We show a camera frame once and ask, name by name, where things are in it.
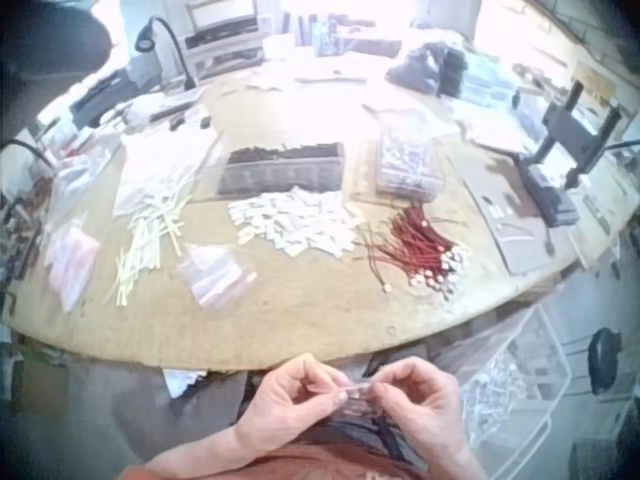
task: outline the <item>black machine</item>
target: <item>black machine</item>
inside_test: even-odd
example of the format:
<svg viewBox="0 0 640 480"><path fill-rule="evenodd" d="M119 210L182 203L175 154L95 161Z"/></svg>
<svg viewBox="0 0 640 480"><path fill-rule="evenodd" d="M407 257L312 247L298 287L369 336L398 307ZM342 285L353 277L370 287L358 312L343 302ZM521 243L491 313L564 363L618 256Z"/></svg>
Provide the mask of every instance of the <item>black machine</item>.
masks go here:
<svg viewBox="0 0 640 480"><path fill-rule="evenodd" d="M119 103L149 92L162 81L162 68L155 52L133 57L129 65L116 70L69 107L78 130L97 128L100 118Z"/></svg>
<svg viewBox="0 0 640 480"><path fill-rule="evenodd" d="M536 153L532 156L514 156L524 186L549 227L573 225L580 219L576 206L566 191L577 187L578 176L589 173L598 163L609 137L622 118L619 108L612 108L600 130L595 135L591 134L571 115L583 89L580 82L575 82L564 105L551 102L542 119L542 123L547 127L547 137ZM539 166L556 142L562 145L577 163L577 166L567 173L562 189L551 185Z"/></svg>

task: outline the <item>cable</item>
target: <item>cable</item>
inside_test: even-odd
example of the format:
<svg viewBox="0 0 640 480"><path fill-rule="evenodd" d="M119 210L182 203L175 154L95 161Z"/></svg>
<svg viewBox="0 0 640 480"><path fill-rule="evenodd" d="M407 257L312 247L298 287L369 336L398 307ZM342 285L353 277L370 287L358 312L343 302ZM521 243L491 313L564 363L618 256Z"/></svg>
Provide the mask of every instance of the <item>cable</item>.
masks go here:
<svg viewBox="0 0 640 480"><path fill-rule="evenodd" d="M640 145L640 139L627 140L626 142L613 143L604 147L605 151L617 150L619 148L637 147Z"/></svg>

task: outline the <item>machine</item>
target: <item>machine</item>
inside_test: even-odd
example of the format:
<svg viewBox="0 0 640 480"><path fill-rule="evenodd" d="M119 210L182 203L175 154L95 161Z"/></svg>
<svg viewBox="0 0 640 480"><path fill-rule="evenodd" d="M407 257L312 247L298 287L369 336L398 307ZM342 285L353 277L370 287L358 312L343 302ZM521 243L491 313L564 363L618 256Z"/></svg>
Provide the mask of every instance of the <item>machine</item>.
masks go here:
<svg viewBox="0 0 640 480"><path fill-rule="evenodd" d="M598 163L609 137L622 118L619 108L614 107L609 111L600 130L595 135L589 132L571 115L583 89L580 82L575 82L564 105L551 102L542 119L547 128L547 136L532 156L513 156L525 188L549 227L573 225L580 219L567 190L577 187L578 176L589 173ZM540 168L556 143L562 145L577 163L567 173L563 188L551 185Z"/></svg>

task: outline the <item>clear plastic bag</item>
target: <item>clear plastic bag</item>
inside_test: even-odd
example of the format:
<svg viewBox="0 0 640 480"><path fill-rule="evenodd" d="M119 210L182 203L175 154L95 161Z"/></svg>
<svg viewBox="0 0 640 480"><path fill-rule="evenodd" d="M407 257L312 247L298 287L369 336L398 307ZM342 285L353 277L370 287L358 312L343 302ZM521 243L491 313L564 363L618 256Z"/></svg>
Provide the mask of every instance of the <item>clear plastic bag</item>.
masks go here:
<svg viewBox="0 0 640 480"><path fill-rule="evenodd" d="M49 286L60 295L65 312L73 310L80 300L99 249L100 243L82 231L79 219L73 219L53 234L45 266L51 265Z"/></svg>
<svg viewBox="0 0 640 480"><path fill-rule="evenodd" d="M53 182L48 223L55 224L76 206L111 160L113 152L114 149L95 146L82 155L62 162L62 168Z"/></svg>
<svg viewBox="0 0 640 480"><path fill-rule="evenodd" d="M444 188L444 178L420 111L387 112L383 124L376 188L400 197L431 202Z"/></svg>
<svg viewBox="0 0 640 480"><path fill-rule="evenodd" d="M338 387L337 390L347 394L347 401L340 407L340 412L354 417L379 417L382 415L382 405L376 399L372 387L373 382L363 380L349 387ZM328 390L307 387L312 393L331 393Z"/></svg>
<svg viewBox="0 0 640 480"><path fill-rule="evenodd" d="M188 122L170 132L161 124L142 133L123 136L127 160L122 170L113 216L145 206L147 195L175 192L191 182L216 139L213 129Z"/></svg>
<svg viewBox="0 0 640 480"><path fill-rule="evenodd" d="M242 296L256 279L251 265L226 245L187 245L178 270L204 308L221 308Z"/></svg>

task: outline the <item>sheet of paper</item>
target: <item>sheet of paper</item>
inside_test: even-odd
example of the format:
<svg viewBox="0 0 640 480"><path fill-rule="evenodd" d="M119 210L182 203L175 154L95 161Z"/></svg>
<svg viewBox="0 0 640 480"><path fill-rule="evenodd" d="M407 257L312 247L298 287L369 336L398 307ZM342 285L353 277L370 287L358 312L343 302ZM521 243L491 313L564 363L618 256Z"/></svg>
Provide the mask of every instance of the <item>sheet of paper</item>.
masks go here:
<svg viewBox="0 0 640 480"><path fill-rule="evenodd" d="M466 128L467 140L497 150L531 153L536 144L508 111L483 108L461 100L450 99L453 118Z"/></svg>
<svg viewBox="0 0 640 480"><path fill-rule="evenodd" d="M513 162L496 155L456 158L454 165L496 242L511 275L572 256L568 228L548 228Z"/></svg>
<svg viewBox="0 0 640 480"><path fill-rule="evenodd" d="M162 369L164 381L167 383L167 389L171 398L178 398L182 395L190 385L196 383L198 378L207 374L206 370L171 370Z"/></svg>

